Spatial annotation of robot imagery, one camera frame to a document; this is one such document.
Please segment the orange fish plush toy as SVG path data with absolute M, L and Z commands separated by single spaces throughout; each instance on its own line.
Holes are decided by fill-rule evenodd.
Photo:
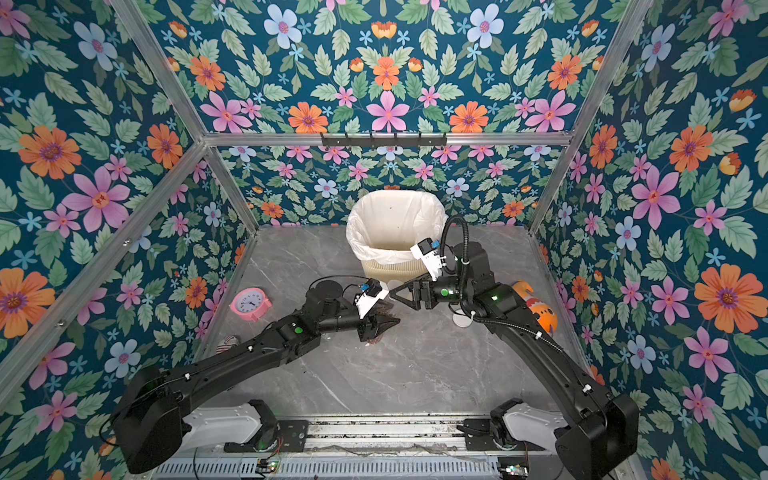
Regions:
M 514 291 L 525 301 L 526 307 L 533 313 L 541 327 L 553 334 L 558 327 L 558 318 L 552 307 L 534 295 L 534 289 L 526 281 L 513 285 Z

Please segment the black hook rail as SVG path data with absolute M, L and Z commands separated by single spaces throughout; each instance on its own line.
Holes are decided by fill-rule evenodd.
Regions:
M 448 145 L 446 134 L 392 133 L 392 134 L 321 134 L 324 147 L 443 147 Z

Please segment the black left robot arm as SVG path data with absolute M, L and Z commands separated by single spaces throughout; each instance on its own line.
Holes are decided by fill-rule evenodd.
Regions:
M 360 341 L 367 342 L 399 322 L 388 309 L 374 307 L 361 314 L 345 299 L 339 283 L 322 280 L 307 291 L 299 309 L 250 340 L 187 366 L 139 370 L 109 418 L 128 471 L 147 473 L 187 448 L 215 443 L 255 445 L 264 425 L 261 403 L 226 407 L 211 420 L 205 417 L 204 403 L 309 353 L 327 332 L 353 330 Z

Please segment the white plastic bin liner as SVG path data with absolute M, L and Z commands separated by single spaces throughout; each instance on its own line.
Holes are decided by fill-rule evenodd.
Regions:
M 366 194 L 352 207 L 346 239 L 355 257 L 381 265 L 414 259 L 418 242 L 440 237 L 447 214 L 437 196 L 413 190 L 379 190 Z

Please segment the white jar lid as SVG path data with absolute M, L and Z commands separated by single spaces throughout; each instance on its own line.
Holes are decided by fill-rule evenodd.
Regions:
M 468 328 L 472 325 L 473 320 L 458 307 L 450 305 L 449 309 L 452 312 L 452 321 L 457 327 Z

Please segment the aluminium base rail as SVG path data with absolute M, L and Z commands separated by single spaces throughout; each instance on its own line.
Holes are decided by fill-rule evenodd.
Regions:
M 552 451 L 500 446 L 486 416 L 319 415 L 278 421 L 263 451 L 224 443 L 175 454 L 146 479 L 569 479 Z

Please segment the clear jar with tea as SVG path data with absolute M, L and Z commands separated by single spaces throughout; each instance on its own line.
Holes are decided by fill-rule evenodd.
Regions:
M 393 313 L 392 305 L 375 307 L 372 310 L 371 315 L 372 323 L 367 339 L 369 344 L 378 343 L 387 330 L 400 323 L 400 319 Z

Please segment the pink alarm clock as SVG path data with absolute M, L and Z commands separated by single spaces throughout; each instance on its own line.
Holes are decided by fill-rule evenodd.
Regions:
M 258 287 L 246 288 L 237 293 L 230 303 L 230 309 L 242 320 L 257 322 L 272 307 L 266 293 Z

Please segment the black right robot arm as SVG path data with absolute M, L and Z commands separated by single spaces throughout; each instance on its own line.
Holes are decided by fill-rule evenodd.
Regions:
M 528 283 L 495 279 L 487 252 L 470 240 L 463 217 L 445 225 L 461 227 L 461 242 L 447 247 L 446 228 L 439 239 L 412 245 L 427 272 L 404 283 L 408 297 L 394 288 L 390 298 L 413 310 L 444 303 L 457 326 L 486 327 L 517 352 L 558 407 L 552 412 L 508 400 L 491 412 L 482 435 L 502 450 L 534 445 L 553 452 L 575 479 L 611 476 L 637 450 L 638 405 L 626 394 L 612 394 L 555 342 L 556 315 Z

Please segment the cream ribbed trash bin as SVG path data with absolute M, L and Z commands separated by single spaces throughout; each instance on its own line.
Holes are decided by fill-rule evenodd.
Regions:
M 381 264 L 375 260 L 363 260 L 361 264 L 367 277 L 383 281 L 387 285 L 392 282 L 407 283 L 428 273 L 423 262 L 416 259 L 396 264 Z

